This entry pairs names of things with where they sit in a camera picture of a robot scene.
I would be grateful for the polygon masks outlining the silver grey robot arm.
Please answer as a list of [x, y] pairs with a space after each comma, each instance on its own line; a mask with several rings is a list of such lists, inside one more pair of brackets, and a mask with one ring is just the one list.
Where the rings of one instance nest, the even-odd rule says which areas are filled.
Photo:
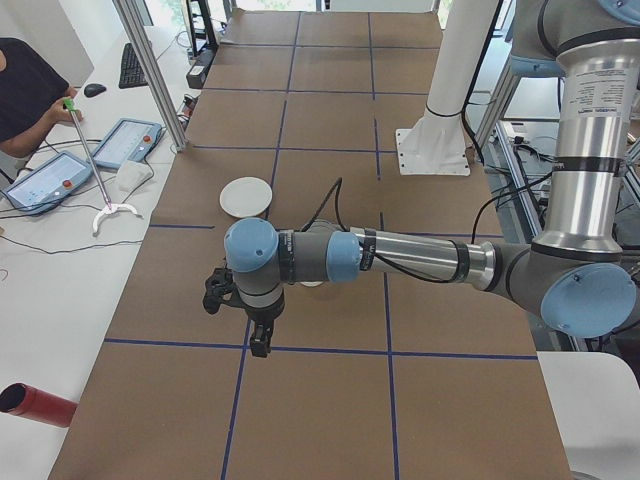
[[629, 323], [638, 289], [612, 229], [639, 80], [639, 5], [521, 1], [512, 57], [529, 75], [565, 79], [545, 225], [530, 244], [464, 244], [318, 218], [277, 230], [248, 218], [225, 234], [226, 263], [206, 282], [204, 308], [245, 310], [257, 357], [270, 353], [285, 285], [347, 282], [371, 270], [468, 283], [573, 337], [601, 337]]

